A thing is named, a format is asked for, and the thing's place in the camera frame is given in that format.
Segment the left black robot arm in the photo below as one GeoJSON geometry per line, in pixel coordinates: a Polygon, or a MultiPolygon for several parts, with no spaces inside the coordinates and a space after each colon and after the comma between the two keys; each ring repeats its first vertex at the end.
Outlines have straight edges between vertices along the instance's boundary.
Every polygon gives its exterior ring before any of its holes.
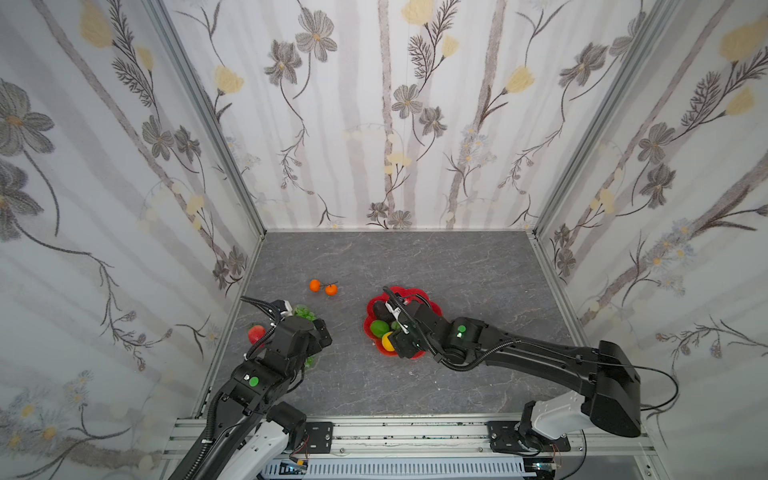
{"type": "Polygon", "coordinates": [[[331,345],[325,321],[289,316],[263,340],[213,396],[205,426],[172,479],[254,478],[277,455],[306,442],[306,415],[282,397],[306,360],[331,345]]]}

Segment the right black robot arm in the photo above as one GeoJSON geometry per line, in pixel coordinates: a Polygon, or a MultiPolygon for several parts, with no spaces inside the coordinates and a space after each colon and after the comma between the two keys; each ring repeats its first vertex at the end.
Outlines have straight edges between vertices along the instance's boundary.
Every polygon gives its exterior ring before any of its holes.
{"type": "Polygon", "coordinates": [[[401,358],[425,353],[453,372],[468,373],[487,365],[567,388],[563,395],[525,405],[513,434],[524,452],[588,428],[637,438],[642,413],[653,409],[641,403],[641,366],[632,364],[615,343],[561,345],[512,334],[478,319],[448,321],[424,298],[407,300],[396,293],[376,302],[373,311],[378,319],[396,325],[381,342],[401,358]]]}

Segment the green lime fruit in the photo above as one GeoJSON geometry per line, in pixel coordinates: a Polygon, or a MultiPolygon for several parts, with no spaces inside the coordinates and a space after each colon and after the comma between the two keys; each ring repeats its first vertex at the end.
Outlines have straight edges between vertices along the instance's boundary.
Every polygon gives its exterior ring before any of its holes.
{"type": "Polygon", "coordinates": [[[391,328],[386,321],[374,320],[369,325],[369,331],[375,338],[381,339],[385,333],[391,331],[391,328]]]}

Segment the yellow pear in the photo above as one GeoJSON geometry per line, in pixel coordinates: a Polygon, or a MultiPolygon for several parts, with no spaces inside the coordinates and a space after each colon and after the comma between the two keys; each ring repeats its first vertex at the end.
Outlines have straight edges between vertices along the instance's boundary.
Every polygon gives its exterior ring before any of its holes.
{"type": "Polygon", "coordinates": [[[381,337],[381,344],[382,344],[382,347],[383,347],[383,348],[384,348],[384,350],[385,350],[385,351],[387,351],[387,352],[394,352],[394,351],[395,351],[395,347],[393,346],[393,344],[392,344],[392,342],[391,342],[391,337],[392,337],[392,335],[393,335],[393,332],[392,332],[392,331],[389,331],[389,332],[385,333],[385,334],[384,334],[384,335],[381,337]]]}

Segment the red flower-shaped fruit bowl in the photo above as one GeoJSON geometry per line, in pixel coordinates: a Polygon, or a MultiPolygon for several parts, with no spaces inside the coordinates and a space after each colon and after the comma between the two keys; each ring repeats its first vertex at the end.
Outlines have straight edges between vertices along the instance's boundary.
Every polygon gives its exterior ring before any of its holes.
{"type": "MultiPolygon", "coordinates": [[[[412,301],[428,305],[431,310],[439,316],[443,315],[441,307],[432,301],[429,296],[418,288],[403,288],[393,286],[390,290],[402,297],[405,303],[412,301]]],[[[393,315],[386,308],[385,303],[389,300],[387,293],[382,293],[372,298],[366,307],[367,317],[363,322],[363,331],[375,344],[377,350],[386,357],[397,357],[393,349],[388,349],[386,345],[386,336],[395,331],[397,325],[393,315]]]]}

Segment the dark green avocado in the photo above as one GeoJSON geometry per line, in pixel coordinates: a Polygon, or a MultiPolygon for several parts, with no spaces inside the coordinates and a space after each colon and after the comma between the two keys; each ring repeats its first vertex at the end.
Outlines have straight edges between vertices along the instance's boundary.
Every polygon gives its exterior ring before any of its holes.
{"type": "Polygon", "coordinates": [[[376,301],[372,306],[372,312],[376,320],[386,323],[394,321],[392,312],[388,309],[388,304],[385,301],[376,301]]]}

